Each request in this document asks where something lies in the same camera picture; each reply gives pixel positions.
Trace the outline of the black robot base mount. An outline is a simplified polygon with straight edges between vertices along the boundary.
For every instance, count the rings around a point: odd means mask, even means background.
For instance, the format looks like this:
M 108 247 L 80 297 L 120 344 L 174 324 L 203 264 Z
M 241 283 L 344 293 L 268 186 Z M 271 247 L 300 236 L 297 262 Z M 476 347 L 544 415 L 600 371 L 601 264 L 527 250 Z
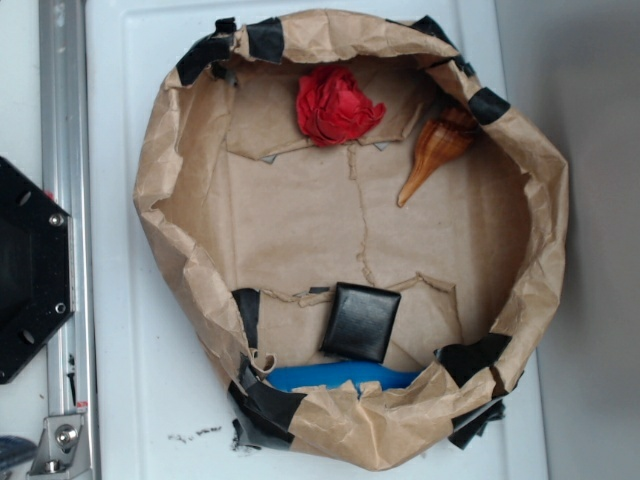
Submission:
M 70 217 L 1 160 L 1 383 L 13 381 L 73 312 Z

